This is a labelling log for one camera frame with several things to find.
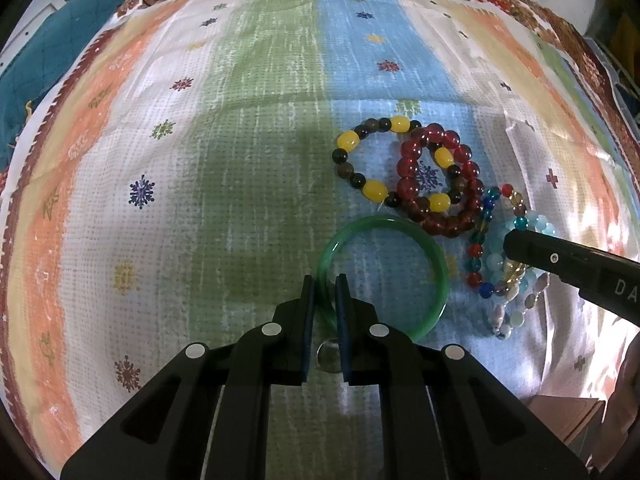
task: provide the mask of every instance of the bed sheet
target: bed sheet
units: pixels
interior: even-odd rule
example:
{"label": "bed sheet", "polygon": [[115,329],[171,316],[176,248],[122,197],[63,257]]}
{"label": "bed sheet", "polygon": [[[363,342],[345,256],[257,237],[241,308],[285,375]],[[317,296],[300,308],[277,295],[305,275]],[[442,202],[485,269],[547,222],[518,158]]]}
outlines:
{"label": "bed sheet", "polygon": [[[485,184],[513,184],[561,237],[638,258],[626,126],[573,57],[494,4],[139,7],[36,110],[1,195],[2,400],[53,472],[188,342],[228,344],[269,320],[340,227],[380,212],[330,159],[369,116],[459,131]],[[376,134],[352,160],[392,187],[398,148]],[[429,191],[446,184],[426,158],[422,174]],[[462,344],[523,398],[606,397],[636,329],[552,279],[498,341],[464,282],[465,240],[438,243],[452,292],[423,344]],[[354,240],[334,271],[399,328],[434,287],[419,250],[386,232]],[[332,336],[317,323],[313,348]],[[273,389],[268,478],[375,478],[377,390],[340,379],[314,368],[302,392]]]}

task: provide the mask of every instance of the green bangle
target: green bangle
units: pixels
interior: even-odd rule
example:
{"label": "green bangle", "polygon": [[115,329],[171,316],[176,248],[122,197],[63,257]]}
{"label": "green bangle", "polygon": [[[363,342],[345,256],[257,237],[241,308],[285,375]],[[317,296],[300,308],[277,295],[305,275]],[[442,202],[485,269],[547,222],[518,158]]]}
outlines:
{"label": "green bangle", "polygon": [[447,304],[447,297],[449,295],[449,271],[442,254],[442,250],[438,247],[433,238],[418,226],[398,216],[379,215],[362,218],[348,224],[338,231],[338,233],[327,244],[320,255],[318,270],[316,271],[316,278],[320,289],[320,310],[322,311],[327,323],[334,329],[337,329],[335,310],[331,304],[329,286],[326,280],[329,267],[334,260],[335,253],[337,253],[340,247],[351,240],[356,234],[375,228],[393,229],[409,235],[418,242],[424,251],[424,254],[433,266],[435,282],[438,289],[429,306],[427,317],[420,326],[406,332],[413,342],[417,342],[427,335],[429,330],[436,325],[442,315],[445,305]]}

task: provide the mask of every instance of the green snowflake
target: green snowflake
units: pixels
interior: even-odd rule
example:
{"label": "green snowflake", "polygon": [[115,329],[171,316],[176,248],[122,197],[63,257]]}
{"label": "green snowflake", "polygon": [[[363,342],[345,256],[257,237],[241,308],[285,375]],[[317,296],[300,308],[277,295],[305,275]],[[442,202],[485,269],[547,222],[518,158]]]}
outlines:
{"label": "green snowflake", "polygon": [[422,113],[420,110],[420,101],[414,99],[400,99],[396,103],[396,113],[413,119],[414,115]]}
{"label": "green snowflake", "polygon": [[156,126],[154,126],[154,132],[151,134],[151,136],[154,139],[162,139],[163,137],[174,132],[174,125],[175,123],[170,123],[168,120],[166,120],[164,123],[156,124]]}

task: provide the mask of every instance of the blue snowflake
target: blue snowflake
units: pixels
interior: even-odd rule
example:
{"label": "blue snowflake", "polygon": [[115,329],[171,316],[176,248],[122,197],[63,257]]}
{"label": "blue snowflake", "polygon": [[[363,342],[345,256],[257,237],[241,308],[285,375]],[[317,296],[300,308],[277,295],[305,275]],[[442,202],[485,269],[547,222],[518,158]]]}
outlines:
{"label": "blue snowflake", "polygon": [[135,206],[138,206],[142,209],[142,206],[147,205],[149,202],[154,201],[154,186],[155,182],[149,182],[145,180],[145,176],[143,175],[140,180],[137,180],[135,184],[129,184],[131,188],[131,198],[129,199],[129,203]]}
{"label": "blue snowflake", "polygon": [[427,191],[442,186],[438,180],[438,171],[434,170],[431,166],[425,166],[421,160],[418,161],[417,179],[418,182],[420,182],[420,188]]}

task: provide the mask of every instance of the teal fabric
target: teal fabric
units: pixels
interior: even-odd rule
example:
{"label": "teal fabric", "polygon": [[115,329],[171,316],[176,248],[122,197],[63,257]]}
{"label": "teal fabric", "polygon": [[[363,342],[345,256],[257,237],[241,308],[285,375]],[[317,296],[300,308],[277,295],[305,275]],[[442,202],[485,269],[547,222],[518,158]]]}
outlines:
{"label": "teal fabric", "polygon": [[9,164],[33,108],[71,67],[82,49],[124,0],[71,0],[50,15],[0,76],[0,171]]}

